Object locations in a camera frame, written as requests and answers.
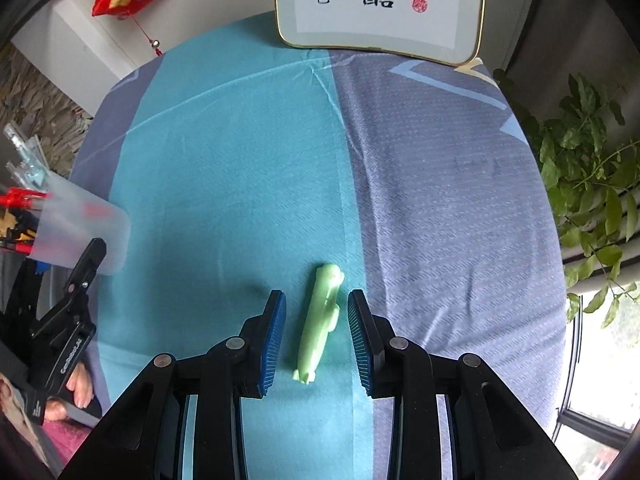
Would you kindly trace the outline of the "pink sleeved forearm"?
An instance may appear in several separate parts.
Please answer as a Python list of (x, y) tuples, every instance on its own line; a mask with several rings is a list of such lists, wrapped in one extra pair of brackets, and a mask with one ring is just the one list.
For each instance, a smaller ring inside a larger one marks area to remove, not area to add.
[(68, 464), (91, 432), (90, 427), (71, 419), (46, 419), (43, 422), (43, 430), (53, 443), (64, 466)]

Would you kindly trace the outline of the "person's left hand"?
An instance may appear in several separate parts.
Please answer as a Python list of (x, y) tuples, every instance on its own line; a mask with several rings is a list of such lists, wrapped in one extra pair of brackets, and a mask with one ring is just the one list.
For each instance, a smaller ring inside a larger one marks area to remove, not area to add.
[[(94, 398), (93, 383), (88, 368), (79, 362), (66, 382), (66, 389), (73, 395), (73, 404), (83, 410)], [(67, 415), (66, 407), (59, 398), (50, 398), (46, 403), (44, 419), (49, 422), (63, 420)]]

